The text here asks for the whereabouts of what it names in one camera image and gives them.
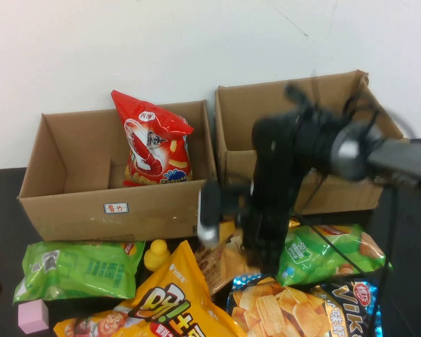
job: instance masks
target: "white wall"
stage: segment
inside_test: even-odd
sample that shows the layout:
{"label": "white wall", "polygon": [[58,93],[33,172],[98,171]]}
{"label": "white wall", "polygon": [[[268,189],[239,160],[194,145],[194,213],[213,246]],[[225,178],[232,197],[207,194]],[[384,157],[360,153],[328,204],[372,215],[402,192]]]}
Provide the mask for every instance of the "white wall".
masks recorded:
{"label": "white wall", "polygon": [[0,0],[0,168],[43,113],[355,69],[421,137],[421,0]]}

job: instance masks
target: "red snack bag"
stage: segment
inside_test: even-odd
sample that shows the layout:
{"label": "red snack bag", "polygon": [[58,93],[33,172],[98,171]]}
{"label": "red snack bag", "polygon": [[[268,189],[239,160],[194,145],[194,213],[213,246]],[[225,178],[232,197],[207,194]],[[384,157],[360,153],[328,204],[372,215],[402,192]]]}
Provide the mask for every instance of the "red snack bag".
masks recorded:
{"label": "red snack bag", "polygon": [[131,147],[123,184],[140,186],[191,180],[185,136],[194,129],[186,120],[115,90],[111,96]]}

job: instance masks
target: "pink cube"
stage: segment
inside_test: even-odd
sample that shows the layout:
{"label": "pink cube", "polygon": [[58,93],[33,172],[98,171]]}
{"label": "pink cube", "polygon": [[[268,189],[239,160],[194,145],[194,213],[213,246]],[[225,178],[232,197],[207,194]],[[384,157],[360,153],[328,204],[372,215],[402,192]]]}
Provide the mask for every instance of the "pink cube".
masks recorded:
{"label": "pink cube", "polygon": [[19,304],[19,326],[26,334],[48,329],[48,308],[42,300]]}

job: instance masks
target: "potato chip bag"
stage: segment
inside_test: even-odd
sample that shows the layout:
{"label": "potato chip bag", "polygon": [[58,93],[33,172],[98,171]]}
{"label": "potato chip bag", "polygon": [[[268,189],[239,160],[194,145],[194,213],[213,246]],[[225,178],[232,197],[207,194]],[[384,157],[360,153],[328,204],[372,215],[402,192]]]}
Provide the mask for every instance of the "potato chip bag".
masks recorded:
{"label": "potato chip bag", "polygon": [[241,229],[236,230],[215,249],[201,246],[195,252],[198,266],[204,274],[211,295],[238,275],[260,273],[257,267],[248,266],[243,254]]}
{"label": "potato chip bag", "polygon": [[27,247],[14,303],[91,296],[132,298],[144,242],[38,242]]}
{"label": "potato chip bag", "polygon": [[131,148],[123,184],[139,186],[191,180],[185,137],[194,129],[186,120],[115,90],[111,96]]}
{"label": "potato chip bag", "polygon": [[[315,228],[364,272],[372,272],[384,266],[384,253],[360,225],[320,225]],[[300,226],[288,231],[276,278],[283,286],[290,286],[357,273],[313,229]]]}
{"label": "potato chip bag", "polygon": [[187,241],[113,310],[56,324],[58,336],[177,337],[246,336],[211,302],[204,276]]}
{"label": "potato chip bag", "polygon": [[[305,293],[262,275],[241,281],[227,312],[248,337],[366,337],[377,293],[368,282],[343,278]],[[382,335],[380,312],[371,329]]]}

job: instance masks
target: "open cardboard box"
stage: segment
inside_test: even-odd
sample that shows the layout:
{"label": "open cardboard box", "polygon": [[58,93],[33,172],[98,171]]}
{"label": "open cardboard box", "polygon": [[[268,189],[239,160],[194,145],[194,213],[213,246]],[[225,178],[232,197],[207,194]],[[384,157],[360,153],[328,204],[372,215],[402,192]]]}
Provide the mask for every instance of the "open cardboard box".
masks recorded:
{"label": "open cardboard box", "polygon": [[162,107],[194,127],[193,181],[121,188],[130,147],[116,110],[42,115],[19,199],[44,240],[196,234],[199,190],[216,177],[206,102]]}
{"label": "open cardboard box", "polygon": [[[379,105],[368,88],[368,74],[359,70],[346,74],[291,80],[314,99],[318,93],[321,106],[341,113],[349,96],[363,91],[380,108],[377,124],[388,137],[403,135]],[[215,93],[215,124],[217,131],[219,178],[224,184],[253,177],[256,153],[251,144],[251,129],[263,117],[289,111],[294,104],[283,94],[289,81],[219,87]],[[369,120],[370,112],[359,111],[355,120]],[[312,201],[302,210],[319,183],[317,173],[310,173],[303,181],[295,210],[304,214],[360,211],[376,207],[382,189],[368,181],[349,183],[328,177]]]}

